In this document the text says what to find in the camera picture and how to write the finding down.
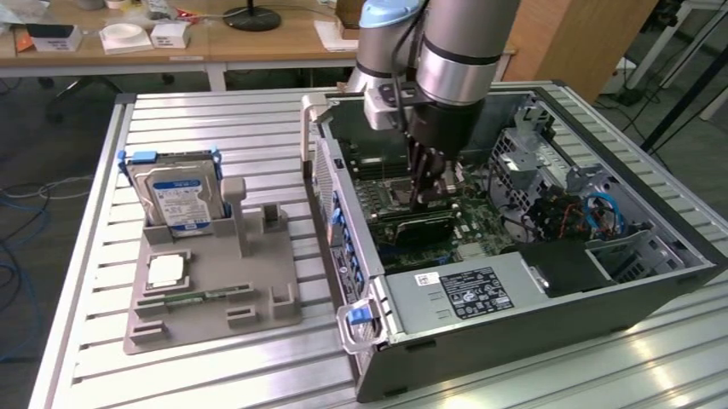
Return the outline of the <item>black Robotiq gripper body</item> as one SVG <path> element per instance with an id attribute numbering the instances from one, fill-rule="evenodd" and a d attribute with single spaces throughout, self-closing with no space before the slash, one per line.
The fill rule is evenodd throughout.
<path id="1" fill-rule="evenodd" d="M 415 106 L 411 119 L 415 141 L 441 153 L 445 159 L 457 158 L 471 142 L 484 106 L 484 100 L 468 106 L 441 103 Z"/>

